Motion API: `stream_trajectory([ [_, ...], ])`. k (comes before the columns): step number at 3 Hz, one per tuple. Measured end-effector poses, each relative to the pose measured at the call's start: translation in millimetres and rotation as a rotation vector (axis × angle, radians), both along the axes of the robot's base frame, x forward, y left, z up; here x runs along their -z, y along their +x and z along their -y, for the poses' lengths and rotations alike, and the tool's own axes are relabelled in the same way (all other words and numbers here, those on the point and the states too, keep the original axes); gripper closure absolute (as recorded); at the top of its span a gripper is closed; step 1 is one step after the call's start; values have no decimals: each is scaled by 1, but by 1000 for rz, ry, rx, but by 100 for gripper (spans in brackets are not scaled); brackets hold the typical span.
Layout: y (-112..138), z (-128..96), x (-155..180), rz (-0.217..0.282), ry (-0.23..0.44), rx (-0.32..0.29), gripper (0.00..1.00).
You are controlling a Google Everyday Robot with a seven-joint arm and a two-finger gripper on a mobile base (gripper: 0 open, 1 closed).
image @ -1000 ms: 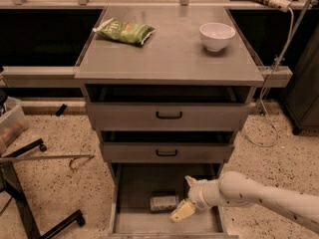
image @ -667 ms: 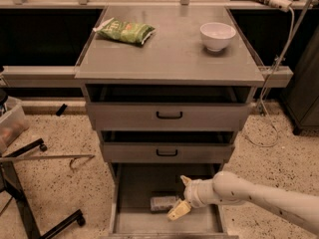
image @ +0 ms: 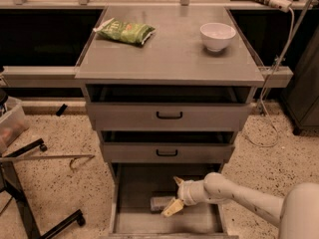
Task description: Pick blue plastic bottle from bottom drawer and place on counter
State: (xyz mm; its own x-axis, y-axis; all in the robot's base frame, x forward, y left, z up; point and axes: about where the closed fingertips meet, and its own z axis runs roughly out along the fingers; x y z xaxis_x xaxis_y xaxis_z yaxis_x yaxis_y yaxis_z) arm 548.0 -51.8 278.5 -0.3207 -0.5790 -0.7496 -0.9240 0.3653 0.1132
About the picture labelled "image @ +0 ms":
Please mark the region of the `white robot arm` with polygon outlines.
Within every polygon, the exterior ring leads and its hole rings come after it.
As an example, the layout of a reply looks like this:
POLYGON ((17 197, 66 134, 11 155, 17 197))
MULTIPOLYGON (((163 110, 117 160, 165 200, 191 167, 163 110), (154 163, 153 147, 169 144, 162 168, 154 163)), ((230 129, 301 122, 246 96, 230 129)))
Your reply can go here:
POLYGON ((319 239, 319 185, 303 182, 283 197, 241 186, 220 173, 211 172, 203 180, 174 178, 178 186, 162 211, 164 217, 198 203, 219 204, 232 200, 278 228, 278 239, 319 239))

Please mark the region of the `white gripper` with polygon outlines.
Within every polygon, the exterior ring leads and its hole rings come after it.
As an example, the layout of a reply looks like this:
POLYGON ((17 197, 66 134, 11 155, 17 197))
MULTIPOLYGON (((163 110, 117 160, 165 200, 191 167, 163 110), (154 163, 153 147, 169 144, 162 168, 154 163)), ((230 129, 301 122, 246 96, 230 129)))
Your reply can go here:
POLYGON ((193 181, 174 176, 173 180, 178 185, 177 196, 179 199, 173 198, 167 207, 161 212, 164 217, 171 217, 180 212, 183 207, 196 205, 205 202, 208 199, 207 192, 204 189, 203 181, 193 181))

